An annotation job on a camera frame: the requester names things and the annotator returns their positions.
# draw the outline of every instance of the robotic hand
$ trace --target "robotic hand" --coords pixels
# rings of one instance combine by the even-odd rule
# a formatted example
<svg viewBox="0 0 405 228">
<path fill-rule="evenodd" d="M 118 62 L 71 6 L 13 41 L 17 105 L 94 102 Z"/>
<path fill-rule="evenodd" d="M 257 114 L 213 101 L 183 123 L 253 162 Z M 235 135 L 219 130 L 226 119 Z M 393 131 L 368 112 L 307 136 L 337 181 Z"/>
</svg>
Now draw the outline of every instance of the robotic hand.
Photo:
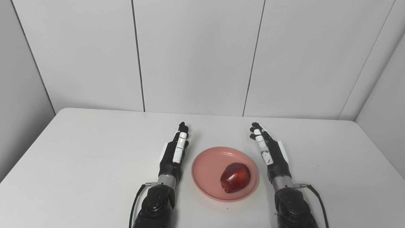
<svg viewBox="0 0 405 228">
<path fill-rule="evenodd" d="M 252 132 L 250 138 L 259 144 L 260 152 L 267 165 L 267 176 L 274 188 L 278 227 L 318 228 L 302 192 L 296 189 L 300 187 L 309 188 L 309 186 L 292 184 L 288 158 L 281 141 L 275 141 L 256 122 L 252 123 L 250 131 Z"/>
<path fill-rule="evenodd" d="M 130 228 L 172 228 L 172 212 L 175 207 L 174 189 L 181 179 L 181 163 L 184 149 L 188 145 L 188 127 L 181 122 L 173 141 L 167 144 L 160 162 L 159 177 L 156 183 L 146 183 L 152 186 L 142 202 L 141 210 L 132 226 L 132 216 L 136 200 L 145 185 L 138 191 L 132 206 Z"/>
</svg>

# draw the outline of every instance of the black wire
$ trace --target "black wire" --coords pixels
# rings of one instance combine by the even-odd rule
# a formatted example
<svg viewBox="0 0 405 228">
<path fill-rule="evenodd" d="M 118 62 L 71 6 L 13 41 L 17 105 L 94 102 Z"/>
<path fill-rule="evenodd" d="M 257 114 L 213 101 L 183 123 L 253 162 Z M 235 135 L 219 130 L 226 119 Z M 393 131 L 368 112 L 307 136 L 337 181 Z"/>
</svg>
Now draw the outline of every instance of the black wire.
<svg viewBox="0 0 405 228">
<path fill-rule="evenodd" d="M 316 195 L 316 197 L 318 197 L 319 203 L 321 204 L 321 207 L 322 207 L 322 212 L 323 212 L 323 214 L 324 214 L 325 226 L 326 226 L 326 228 L 329 228 L 328 217 L 326 216 L 326 210 L 325 210 L 324 203 L 322 202 L 321 196 L 320 196 L 319 193 L 313 188 L 312 185 L 307 185 L 307 188 L 309 188 L 309 190 L 311 190 L 311 191 Z"/>
<path fill-rule="evenodd" d="M 142 193 L 143 189 L 146 187 L 145 184 L 141 185 L 141 187 L 139 188 L 138 192 L 136 193 L 135 199 L 134 199 L 134 203 L 132 204 L 132 208 L 131 208 L 131 215 L 129 217 L 129 228 L 132 228 L 132 218 L 134 217 L 134 210 L 135 210 L 135 204 L 136 204 L 136 200 L 138 200 L 139 195 Z"/>
</svg>

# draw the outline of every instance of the plate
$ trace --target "plate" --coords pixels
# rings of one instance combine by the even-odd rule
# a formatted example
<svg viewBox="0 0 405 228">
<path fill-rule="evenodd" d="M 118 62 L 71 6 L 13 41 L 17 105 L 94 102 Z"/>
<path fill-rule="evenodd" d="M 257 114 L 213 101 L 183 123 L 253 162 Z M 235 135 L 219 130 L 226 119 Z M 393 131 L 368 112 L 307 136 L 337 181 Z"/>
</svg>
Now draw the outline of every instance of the plate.
<svg viewBox="0 0 405 228">
<path fill-rule="evenodd" d="M 234 162 L 245 164 L 250 171 L 250 182 L 244 189 L 226 193 L 221 186 L 221 176 L 225 168 Z M 207 196 L 224 202 L 234 202 L 248 197 L 259 182 L 257 167 L 246 154 L 239 150 L 218 146 L 201 152 L 191 167 L 192 177 L 197 187 Z"/>
</svg>

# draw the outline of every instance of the tabletop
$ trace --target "tabletop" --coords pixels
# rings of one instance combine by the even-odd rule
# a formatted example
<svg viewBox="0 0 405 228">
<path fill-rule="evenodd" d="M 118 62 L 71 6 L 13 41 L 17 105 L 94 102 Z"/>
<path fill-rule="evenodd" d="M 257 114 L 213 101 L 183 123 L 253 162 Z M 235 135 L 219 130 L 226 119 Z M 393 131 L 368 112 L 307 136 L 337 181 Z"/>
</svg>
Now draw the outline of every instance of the tabletop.
<svg viewBox="0 0 405 228">
<path fill-rule="evenodd" d="M 157 180 L 163 145 L 181 121 L 191 137 L 175 190 L 176 228 L 277 228 L 274 190 L 257 143 L 249 138 L 254 121 L 283 141 L 293 182 L 318 190 L 330 227 L 405 224 L 405 180 L 352 121 L 67 108 L 0 183 L 0 227 L 127 227 L 138 188 Z M 219 202 L 195 186 L 192 162 L 213 146 L 251 157 L 260 176 L 252 195 Z M 325 227 L 317 198 L 302 191 Z"/>
</svg>

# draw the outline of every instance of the wall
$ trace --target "wall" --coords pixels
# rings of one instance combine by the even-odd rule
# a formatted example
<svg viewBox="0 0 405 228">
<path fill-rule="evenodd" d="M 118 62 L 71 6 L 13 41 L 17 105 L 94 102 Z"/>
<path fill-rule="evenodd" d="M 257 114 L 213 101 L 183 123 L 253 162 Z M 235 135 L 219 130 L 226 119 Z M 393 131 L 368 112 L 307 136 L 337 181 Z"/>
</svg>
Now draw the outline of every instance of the wall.
<svg viewBox="0 0 405 228">
<path fill-rule="evenodd" d="M 404 60 L 403 37 L 356 122 L 405 178 Z"/>
<path fill-rule="evenodd" d="M 354 120 L 405 23 L 405 0 L 14 3 L 56 111 Z"/>
<path fill-rule="evenodd" d="M 53 116 L 11 1 L 0 1 L 0 181 Z"/>
<path fill-rule="evenodd" d="M 13 2 L 56 112 L 143 110 L 129 0 Z"/>
</svg>

